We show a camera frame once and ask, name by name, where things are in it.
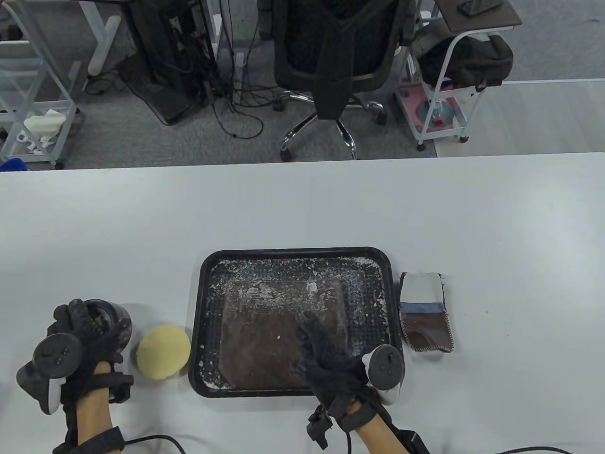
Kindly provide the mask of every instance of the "dark tabletop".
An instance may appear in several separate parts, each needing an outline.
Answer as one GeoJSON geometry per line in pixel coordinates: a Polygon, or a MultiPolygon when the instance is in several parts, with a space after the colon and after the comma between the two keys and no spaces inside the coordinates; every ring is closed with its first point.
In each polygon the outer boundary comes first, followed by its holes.
{"type": "Polygon", "coordinates": [[[458,11],[458,5],[466,0],[435,0],[448,28],[453,33],[485,28],[513,27],[523,21],[513,9],[508,0],[503,0],[502,6],[469,18],[458,11]]]}

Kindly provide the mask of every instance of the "black glove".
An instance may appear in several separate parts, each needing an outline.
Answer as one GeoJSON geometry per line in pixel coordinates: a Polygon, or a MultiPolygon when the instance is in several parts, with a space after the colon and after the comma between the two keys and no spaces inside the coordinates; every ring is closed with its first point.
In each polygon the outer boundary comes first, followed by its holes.
{"type": "Polygon", "coordinates": [[[100,362],[107,361],[114,372],[114,364],[123,361],[120,354],[124,344],[123,337],[124,334],[130,336],[131,322],[128,319],[122,320],[109,332],[103,333],[82,300],[73,300],[69,305],[58,306],[53,317],[56,321],[48,327],[47,335],[69,333],[82,343],[82,362],[77,370],[67,377],[61,388],[61,403],[75,404],[89,391],[98,389],[95,381],[100,379],[93,380],[93,377],[103,377],[94,376],[94,370],[100,362]]]}
{"type": "Polygon", "coordinates": [[[335,413],[346,410],[346,406],[364,392],[368,383],[365,366],[361,358],[334,347],[330,335],[313,312],[305,311],[296,336],[301,341],[302,356],[296,369],[328,413],[336,417],[335,413]],[[345,407],[330,412],[337,396],[345,407]]]}
{"type": "Polygon", "coordinates": [[[115,372],[115,363],[123,361],[120,352],[128,343],[131,333],[130,319],[120,320],[109,331],[93,319],[87,305],[82,300],[73,300],[69,305],[58,306],[53,314],[56,320],[48,327],[47,335],[69,333],[82,343],[80,366],[67,377],[61,387],[61,403],[67,421],[65,442],[53,450],[53,454],[69,452],[77,446],[76,403],[88,392],[95,389],[110,389],[110,402],[124,402],[130,397],[132,375],[115,372]],[[97,365],[107,361],[110,373],[95,375],[97,365]]]}

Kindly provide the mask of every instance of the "floor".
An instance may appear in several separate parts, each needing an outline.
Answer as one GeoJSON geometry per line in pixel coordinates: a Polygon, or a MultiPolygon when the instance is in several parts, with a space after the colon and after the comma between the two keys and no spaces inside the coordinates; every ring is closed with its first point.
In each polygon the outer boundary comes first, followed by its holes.
{"type": "Polygon", "coordinates": [[[435,140],[438,157],[605,151],[605,79],[513,82],[481,103],[470,140],[435,140]]]}
{"type": "MultiPolygon", "coordinates": [[[[256,2],[231,0],[231,3],[234,38],[236,42],[249,41],[255,27],[256,2]]],[[[605,2],[512,0],[512,3],[525,24],[505,34],[515,53],[510,80],[601,77],[605,74],[602,46],[605,42],[605,2]]],[[[35,2],[32,7],[59,62],[68,67],[72,60],[82,59],[85,67],[96,42],[78,4],[35,2]]],[[[112,5],[100,5],[99,9],[103,17],[119,11],[112,5]]],[[[129,48],[122,25],[106,69],[120,61],[129,48]]],[[[250,57],[252,83],[273,85],[272,56],[271,42],[254,48],[250,57]]],[[[225,53],[221,58],[228,60],[225,53]]],[[[386,126],[373,124],[362,111],[344,114],[343,122],[355,138],[362,159],[437,156],[431,142],[422,153],[415,149],[405,119],[391,99],[398,68],[396,61],[390,80],[377,92],[365,95],[368,100],[386,104],[389,110],[386,126]]],[[[80,75],[80,84],[84,77],[85,74],[80,75]]],[[[264,122],[263,133],[256,139],[236,140],[221,131],[209,108],[173,127],[166,127],[142,101],[129,93],[110,91],[103,96],[77,93],[75,97],[82,114],[66,145],[67,168],[276,162],[279,161],[280,138],[310,112],[310,107],[293,102],[283,113],[273,112],[271,108],[255,109],[253,113],[264,122]]],[[[238,134],[257,130],[258,123],[233,117],[220,102],[217,111],[227,129],[238,134]]],[[[292,151],[297,160],[348,159],[346,147],[331,122],[310,126],[292,151]]]]}

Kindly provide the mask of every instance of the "chair wheel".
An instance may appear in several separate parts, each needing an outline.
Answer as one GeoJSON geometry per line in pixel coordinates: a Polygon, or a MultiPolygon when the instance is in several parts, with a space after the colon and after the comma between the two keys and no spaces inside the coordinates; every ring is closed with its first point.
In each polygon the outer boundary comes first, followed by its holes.
{"type": "Polygon", "coordinates": [[[294,156],[292,156],[292,152],[290,152],[289,148],[285,150],[280,150],[280,159],[282,162],[290,162],[294,156]]]}
{"type": "Polygon", "coordinates": [[[286,109],[286,103],[281,99],[273,101],[273,110],[276,112],[283,112],[286,109]]]}
{"type": "Polygon", "coordinates": [[[387,124],[387,113],[386,112],[378,112],[378,115],[374,118],[374,121],[377,125],[384,126],[387,124]]]}

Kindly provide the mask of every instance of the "round sponge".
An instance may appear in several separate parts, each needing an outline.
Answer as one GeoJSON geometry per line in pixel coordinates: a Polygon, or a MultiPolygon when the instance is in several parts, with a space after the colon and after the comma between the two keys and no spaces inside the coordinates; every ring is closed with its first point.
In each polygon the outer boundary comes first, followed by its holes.
{"type": "Polygon", "coordinates": [[[176,326],[160,326],[149,331],[137,349],[137,365],[152,380],[164,380],[180,371],[189,359],[191,342],[176,326]]]}

